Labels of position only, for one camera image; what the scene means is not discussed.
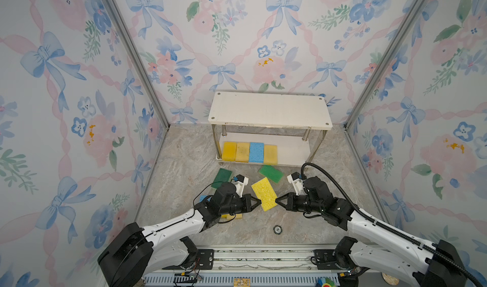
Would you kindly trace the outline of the yellow-green sponge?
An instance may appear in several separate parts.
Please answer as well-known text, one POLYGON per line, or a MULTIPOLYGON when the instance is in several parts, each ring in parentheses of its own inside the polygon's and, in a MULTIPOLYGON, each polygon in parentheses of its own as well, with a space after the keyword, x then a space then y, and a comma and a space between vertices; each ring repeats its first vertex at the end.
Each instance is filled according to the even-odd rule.
POLYGON ((251 186, 252 190, 256 194, 257 198, 261 200, 261 206, 264 212, 277 206, 277 195, 267 177, 261 179, 257 183, 251 186))

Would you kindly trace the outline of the tan yellow orange-backed sponge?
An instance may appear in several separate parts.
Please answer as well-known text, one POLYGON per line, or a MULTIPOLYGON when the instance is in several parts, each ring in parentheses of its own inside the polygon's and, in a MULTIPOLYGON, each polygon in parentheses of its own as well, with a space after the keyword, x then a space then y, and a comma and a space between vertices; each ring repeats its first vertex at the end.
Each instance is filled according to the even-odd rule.
POLYGON ((248 163, 250 157, 250 143, 249 142, 238 142, 237 150, 235 155, 236 162, 248 163))

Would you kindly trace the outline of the bright yellow sponge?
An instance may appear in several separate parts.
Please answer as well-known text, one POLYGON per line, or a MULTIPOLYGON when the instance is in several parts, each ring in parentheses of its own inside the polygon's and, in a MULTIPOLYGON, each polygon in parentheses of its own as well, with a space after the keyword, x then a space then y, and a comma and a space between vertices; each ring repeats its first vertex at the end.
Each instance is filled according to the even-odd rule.
POLYGON ((237 143, 236 142, 224 142, 223 152, 221 159, 224 162, 234 162, 237 155, 237 143))

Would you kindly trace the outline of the large blue sponge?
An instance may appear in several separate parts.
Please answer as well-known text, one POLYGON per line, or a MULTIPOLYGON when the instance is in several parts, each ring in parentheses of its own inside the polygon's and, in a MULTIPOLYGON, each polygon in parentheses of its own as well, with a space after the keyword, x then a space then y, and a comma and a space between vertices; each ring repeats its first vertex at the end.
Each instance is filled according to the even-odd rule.
POLYGON ((262 164, 265 156, 265 144, 262 142, 251 142, 249 149, 249 163, 262 164))

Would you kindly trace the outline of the pale yellow sponge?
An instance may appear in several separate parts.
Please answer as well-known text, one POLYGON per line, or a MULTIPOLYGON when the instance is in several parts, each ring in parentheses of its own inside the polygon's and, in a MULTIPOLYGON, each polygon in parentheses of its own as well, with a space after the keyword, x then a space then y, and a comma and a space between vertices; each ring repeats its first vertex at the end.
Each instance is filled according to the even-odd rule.
POLYGON ((241 219, 243 217, 243 215, 241 213, 237 213, 235 215, 231 215, 231 214, 224 214, 221 216, 222 219, 224 220, 232 220, 232 219, 241 219))

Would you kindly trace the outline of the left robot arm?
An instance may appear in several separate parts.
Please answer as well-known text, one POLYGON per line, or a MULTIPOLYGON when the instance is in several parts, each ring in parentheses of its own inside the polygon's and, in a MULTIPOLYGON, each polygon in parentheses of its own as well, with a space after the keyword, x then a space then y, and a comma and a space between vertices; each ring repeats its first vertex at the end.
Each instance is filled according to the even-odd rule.
POLYGON ((198 250, 190 236, 219 224, 223 215, 249 213, 260 205, 260 199, 223 183, 178 217, 153 226, 128 224, 99 256, 98 265, 109 286, 134 286, 154 271, 192 265, 198 250))

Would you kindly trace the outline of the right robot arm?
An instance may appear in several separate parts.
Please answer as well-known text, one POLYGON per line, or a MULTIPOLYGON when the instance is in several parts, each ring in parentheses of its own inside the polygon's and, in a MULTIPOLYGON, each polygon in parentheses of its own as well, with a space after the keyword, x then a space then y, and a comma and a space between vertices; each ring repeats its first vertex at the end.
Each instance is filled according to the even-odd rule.
POLYGON ((405 233, 369 213, 347 198, 335 197, 318 177, 305 180, 291 176, 295 190, 275 201, 287 211, 307 218, 320 217, 328 224, 362 236, 372 248, 345 236, 327 257, 317 264, 333 264, 342 270, 368 268, 398 278, 410 286, 474 286, 481 283, 462 263, 457 249, 446 241, 433 243, 405 233))

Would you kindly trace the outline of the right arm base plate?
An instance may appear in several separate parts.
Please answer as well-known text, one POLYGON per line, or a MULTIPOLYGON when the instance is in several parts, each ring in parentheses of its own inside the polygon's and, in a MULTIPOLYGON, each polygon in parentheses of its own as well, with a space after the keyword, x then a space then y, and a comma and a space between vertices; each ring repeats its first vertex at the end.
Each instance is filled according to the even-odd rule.
POLYGON ((338 258, 334 253, 334 250, 329 249, 313 250, 313 255, 310 258, 310 261, 318 270, 358 273, 363 269, 362 267, 355 265, 351 259, 338 258))

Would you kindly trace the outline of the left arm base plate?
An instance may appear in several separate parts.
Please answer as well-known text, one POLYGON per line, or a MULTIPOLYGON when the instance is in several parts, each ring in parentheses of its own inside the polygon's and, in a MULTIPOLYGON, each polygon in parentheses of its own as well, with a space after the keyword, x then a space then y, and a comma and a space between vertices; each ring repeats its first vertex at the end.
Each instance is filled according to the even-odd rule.
POLYGON ((187 261, 184 261, 182 265, 172 265, 165 267, 164 270, 212 270, 214 265, 214 253, 213 249, 201 249, 198 250, 194 257, 189 257, 187 261))

